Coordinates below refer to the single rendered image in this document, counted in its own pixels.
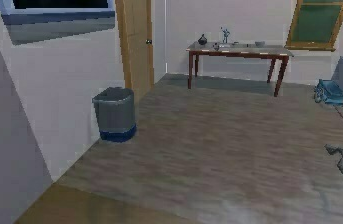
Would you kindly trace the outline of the grey bin with blue base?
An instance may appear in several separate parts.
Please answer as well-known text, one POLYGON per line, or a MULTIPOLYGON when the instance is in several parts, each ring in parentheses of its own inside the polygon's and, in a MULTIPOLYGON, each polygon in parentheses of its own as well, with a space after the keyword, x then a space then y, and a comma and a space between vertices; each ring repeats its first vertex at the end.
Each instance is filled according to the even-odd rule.
POLYGON ((109 87, 92 98, 100 138, 125 142, 136 133, 134 92, 129 88, 109 87))

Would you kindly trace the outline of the blue box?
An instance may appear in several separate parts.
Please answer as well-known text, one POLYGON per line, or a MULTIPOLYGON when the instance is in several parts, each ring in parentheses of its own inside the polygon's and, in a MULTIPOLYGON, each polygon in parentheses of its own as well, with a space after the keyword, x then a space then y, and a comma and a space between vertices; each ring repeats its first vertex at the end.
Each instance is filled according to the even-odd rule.
POLYGON ((334 80, 320 79, 314 87, 314 101, 343 106, 343 91, 334 80))

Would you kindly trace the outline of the table with red-brown legs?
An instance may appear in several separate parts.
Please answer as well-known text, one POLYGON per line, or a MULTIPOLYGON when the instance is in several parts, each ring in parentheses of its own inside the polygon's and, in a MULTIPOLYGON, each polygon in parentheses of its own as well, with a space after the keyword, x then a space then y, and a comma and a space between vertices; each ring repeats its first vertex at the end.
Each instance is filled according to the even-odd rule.
POLYGON ((223 57, 237 57, 237 58, 258 58, 269 59, 271 61, 267 82, 271 82, 272 73, 277 60, 281 61, 278 78, 275 85, 273 95, 277 97, 284 79, 285 71, 289 59, 293 54, 283 46, 280 45, 265 45, 264 47, 256 47, 255 44, 239 44, 207 42, 205 45, 200 45, 197 41, 186 48, 188 53, 188 80, 187 87, 192 87, 192 77, 198 75, 198 65, 200 56, 223 56, 223 57), (220 49, 216 51, 213 48, 214 43, 218 43, 220 49))

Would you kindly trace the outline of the wooden room door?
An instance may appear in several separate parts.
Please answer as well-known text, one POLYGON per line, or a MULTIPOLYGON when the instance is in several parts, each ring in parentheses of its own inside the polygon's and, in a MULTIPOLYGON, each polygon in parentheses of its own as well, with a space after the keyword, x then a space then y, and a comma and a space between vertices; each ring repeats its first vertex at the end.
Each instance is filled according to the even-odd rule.
POLYGON ((138 103, 154 86, 151 0, 115 0, 125 87, 138 103))

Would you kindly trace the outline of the wooden framed green window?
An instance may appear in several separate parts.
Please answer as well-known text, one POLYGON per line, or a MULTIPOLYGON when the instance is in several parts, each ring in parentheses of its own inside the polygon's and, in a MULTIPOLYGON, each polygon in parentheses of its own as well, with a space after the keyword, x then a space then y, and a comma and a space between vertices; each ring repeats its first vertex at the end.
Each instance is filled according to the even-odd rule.
POLYGON ((285 47, 331 51, 343 23, 343 0, 297 0, 285 47))

